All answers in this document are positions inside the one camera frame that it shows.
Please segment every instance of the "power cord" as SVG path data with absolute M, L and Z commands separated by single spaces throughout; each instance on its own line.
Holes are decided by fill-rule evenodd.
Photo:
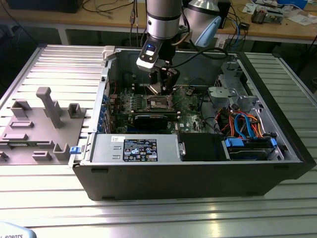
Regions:
M 5 10 L 5 12 L 8 14 L 8 16 L 19 26 L 21 27 L 21 29 L 32 39 L 32 41 L 38 45 L 39 43 L 29 34 L 29 32 L 27 32 L 23 26 L 21 26 L 21 24 L 15 20 L 15 18 L 8 12 L 8 10 L 4 7 L 3 2 L 0 0 L 1 6 L 3 7 L 3 9 Z

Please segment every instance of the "computer case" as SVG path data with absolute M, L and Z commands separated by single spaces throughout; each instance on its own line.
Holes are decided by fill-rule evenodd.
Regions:
M 7 0 L 12 9 L 76 13 L 83 0 Z

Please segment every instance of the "table leg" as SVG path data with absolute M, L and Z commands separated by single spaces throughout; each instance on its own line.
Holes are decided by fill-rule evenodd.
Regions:
M 59 34 L 62 45 L 70 45 L 66 28 L 59 27 L 57 30 L 58 30 L 58 34 Z
M 216 34 L 215 37 L 217 38 L 216 47 L 223 48 L 229 38 L 229 34 Z

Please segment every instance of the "metal frame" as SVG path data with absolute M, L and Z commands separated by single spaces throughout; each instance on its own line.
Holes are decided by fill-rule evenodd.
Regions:
M 41 53 L 44 51 L 44 48 L 38 47 L 35 49 L 31 57 L 28 59 L 26 64 L 23 66 L 22 70 L 16 76 L 15 80 L 11 83 L 10 87 L 6 90 L 2 98 L 0 99 L 0 109 L 4 107 L 5 103 L 9 99 L 9 97 L 18 89 L 18 87 L 22 84 L 25 77 L 31 71 L 32 67 L 38 60 Z
M 23 26 L 29 27 L 43 27 L 43 28 L 54 28 L 58 31 L 61 43 L 63 45 L 70 45 L 67 30 L 88 30 L 88 31 L 113 31 L 113 32 L 130 32 L 130 27 L 117 27 L 117 26 L 94 26 L 94 25 L 74 25 L 74 24 L 59 24 L 59 23 L 39 23 L 39 22 L 29 22 L 20 21 Z M 16 25 L 14 21 L 4 20 L 3 25 L 7 25 L 8 28 L 12 25 Z M 136 28 L 132 28 L 132 32 L 136 33 Z M 225 41 L 231 39 L 232 34 L 216 33 L 215 38 L 217 39 L 216 47 L 223 48 Z M 312 40 L 303 39 L 292 39 L 292 38 L 279 38 L 279 37 L 265 37 L 265 36 L 246 36 L 246 40 L 251 41 L 269 41 L 269 42 L 283 42 L 283 43 L 298 43 L 298 44 L 311 44 Z

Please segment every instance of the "blue latch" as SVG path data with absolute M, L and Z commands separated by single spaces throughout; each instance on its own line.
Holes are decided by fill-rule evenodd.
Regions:
M 271 143 L 272 143 L 273 147 L 277 146 L 277 142 L 274 138 L 271 138 Z
M 242 139 L 240 138 L 227 138 L 225 141 L 226 147 L 236 147 L 236 146 L 241 146 L 244 147 L 244 143 Z
M 81 147 L 80 147 L 80 146 L 72 146 L 72 147 L 70 148 L 69 153 L 70 153 L 71 155 L 79 155 L 79 154 L 81 154 Z

